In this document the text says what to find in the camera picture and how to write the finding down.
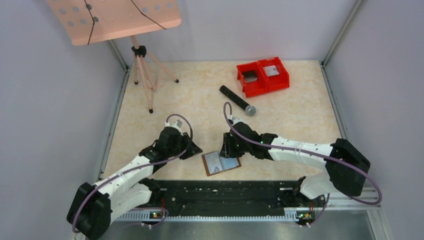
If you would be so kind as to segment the brown leather card holder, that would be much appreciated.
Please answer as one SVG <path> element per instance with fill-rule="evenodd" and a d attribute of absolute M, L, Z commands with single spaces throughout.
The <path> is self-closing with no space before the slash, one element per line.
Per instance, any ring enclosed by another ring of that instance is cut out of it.
<path fill-rule="evenodd" d="M 221 174 L 242 166 L 239 158 L 225 158 L 218 151 L 209 152 L 201 156 L 205 173 L 208 177 Z"/>

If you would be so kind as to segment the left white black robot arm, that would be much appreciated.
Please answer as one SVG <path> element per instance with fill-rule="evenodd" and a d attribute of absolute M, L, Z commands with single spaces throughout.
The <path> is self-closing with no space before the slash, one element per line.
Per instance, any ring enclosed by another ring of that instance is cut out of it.
<path fill-rule="evenodd" d="M 126 166 L 96 183 L 77 189 L 66 220 L 75 234 L 99 239 L 121 215 L 146 204 L 154 207 L 160 193 L 143 180 L 175 159 L 185 160 L 203 152 L 193 134 L 166 126 L 151 145 L 142 149 Z"/>

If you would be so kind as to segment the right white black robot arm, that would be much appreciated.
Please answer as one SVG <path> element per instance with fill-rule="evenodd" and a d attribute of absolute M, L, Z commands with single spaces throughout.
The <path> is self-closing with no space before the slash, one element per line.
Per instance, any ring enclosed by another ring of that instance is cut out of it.
<path fill-rule="evenodd" d="M 258 134 L 240 121 L 224 133 L 219 155 L 240 158 L 246 153 L 261 160 L 290 161 L 320 169 L 316 175 L 302 176 L 293 187 L 293 200 L 299 206 L 334 192 L 359 197 L 371 166 L 346 139 L 327 144 L 300 142 L 273 133 Z"/>

